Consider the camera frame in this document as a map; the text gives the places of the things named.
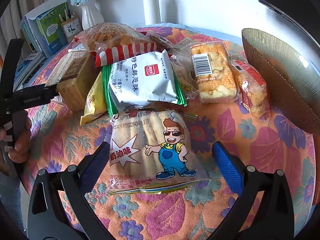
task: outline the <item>wall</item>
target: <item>wall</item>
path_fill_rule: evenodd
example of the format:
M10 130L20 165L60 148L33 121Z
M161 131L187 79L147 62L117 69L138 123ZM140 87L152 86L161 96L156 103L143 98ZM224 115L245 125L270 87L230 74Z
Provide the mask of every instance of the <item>wall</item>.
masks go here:
M144 25L142 0L98 0L106 21ZM320 49L298 27L258 0L159 0L163 22L181 23L241 37L243 28L268 32L320 67ZM80 8L71 10L81 13Z

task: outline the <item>floral tablecloth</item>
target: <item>floral tablecloth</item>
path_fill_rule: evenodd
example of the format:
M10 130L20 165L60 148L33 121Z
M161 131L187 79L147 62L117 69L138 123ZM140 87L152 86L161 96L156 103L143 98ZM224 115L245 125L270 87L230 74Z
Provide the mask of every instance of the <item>floral tablecloth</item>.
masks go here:
M185 37L196 41L216 38L171 27L153 27L155 33L173 43ZM34 84L44 83L71 43L42 71ZM226 42L228 52L245 61L242 46ZM107 115L80 127L82 113L50 103L28 110L32 120L31 156L25 165L22 182L30 194L39 169L65 170L92 154L103 140L110 141L112 127ZM234 204L232 194L219 169L208 162L212 144L220 140L231 154L259 171L282 169L287 177L295 215L295 233L305 225L315 188L315 151L313 138L303 132L281 111L273 109L269 122L260 122L235 103L199 105L189 102L186 112L197 114L188 121L192 148L211 180L169 194L106 195L108 166L91 193L85 195L90 206L116 239L206 239ZM71 224L81 230L64 192L62 204ZM262 195L256 198L243 228L250 225Z

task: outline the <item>yellow shirt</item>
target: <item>yellow shirt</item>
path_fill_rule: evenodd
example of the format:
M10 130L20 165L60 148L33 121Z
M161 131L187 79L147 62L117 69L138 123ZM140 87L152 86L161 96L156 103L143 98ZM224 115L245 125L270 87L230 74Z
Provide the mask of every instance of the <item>yellow shirt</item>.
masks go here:
M165 144L166 144L166 146L165 146L166 149L169 149L169 150L172 150L172 149L173 149L174 144L169 144L169 143L167 143L167 142L160 143L159 146L162 148L162 147L164 147ZM180 143L180 142L178 142L178 143L176 144L176 152L177 152L177 153L180 153L180 152L181 152L181 147L182 147L183 145L184 145L184 143Z

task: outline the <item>blue gripper pad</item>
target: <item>blue gripper pad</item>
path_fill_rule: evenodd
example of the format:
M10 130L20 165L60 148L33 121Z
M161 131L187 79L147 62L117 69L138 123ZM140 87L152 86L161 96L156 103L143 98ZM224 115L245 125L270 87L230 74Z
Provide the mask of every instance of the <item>blue gripper pad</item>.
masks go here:
M96 184L98 178L103 172L105 166L109 161L109 148L110 144L107 142L104 145L101 145L93 160L90 162L90 165L84 170L80 176L80 191L85 194L91 192L94 185Z
M231 159L230 153L221 142L215 142L212 146L212 156L217 163L225 181L233 193L240 195L243 191L243 176Z

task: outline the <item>gold ribbed bowl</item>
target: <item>gold ribbed bowl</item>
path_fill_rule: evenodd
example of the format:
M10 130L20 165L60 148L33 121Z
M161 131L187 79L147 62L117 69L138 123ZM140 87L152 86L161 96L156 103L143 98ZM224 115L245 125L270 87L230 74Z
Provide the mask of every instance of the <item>gold ribbed bowl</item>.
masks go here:
M300 129L320 134L320 76L296 50L269 33L243 29L248 63L267 82L273 106Z

